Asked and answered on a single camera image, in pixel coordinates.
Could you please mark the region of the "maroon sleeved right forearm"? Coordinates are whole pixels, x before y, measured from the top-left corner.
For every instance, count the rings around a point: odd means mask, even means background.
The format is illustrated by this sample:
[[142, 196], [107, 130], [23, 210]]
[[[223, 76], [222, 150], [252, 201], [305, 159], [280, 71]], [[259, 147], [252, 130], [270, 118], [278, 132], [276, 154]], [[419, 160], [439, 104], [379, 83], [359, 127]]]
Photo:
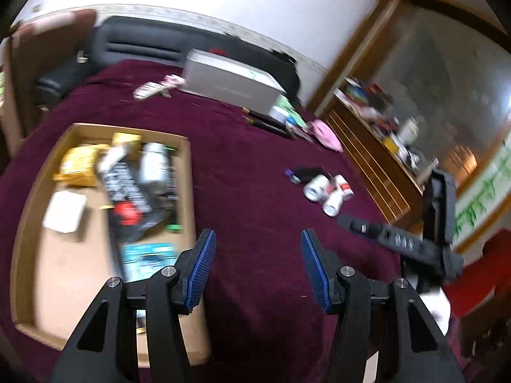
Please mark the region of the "maroon sleeved right forearm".
[[510, 231], [503, 228], [486, 241], [482, 256], [443, 291], [460, 320], [462, 355], [472, 355], [476, 341], [510, 321]]

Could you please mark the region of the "white gloved right hand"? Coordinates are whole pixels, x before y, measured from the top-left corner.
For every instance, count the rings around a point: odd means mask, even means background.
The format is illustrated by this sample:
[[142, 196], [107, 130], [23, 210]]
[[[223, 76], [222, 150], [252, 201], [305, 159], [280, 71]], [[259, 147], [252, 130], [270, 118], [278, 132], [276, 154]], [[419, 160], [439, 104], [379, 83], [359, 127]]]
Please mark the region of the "white gloved right hand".
[[419, 296], [435, 319], [438, 328], [440, 328], [443, 335], [446, 335], [449, 331], [451, 306], [443, 289], [430, 289], [427, 292], [420, 292]]

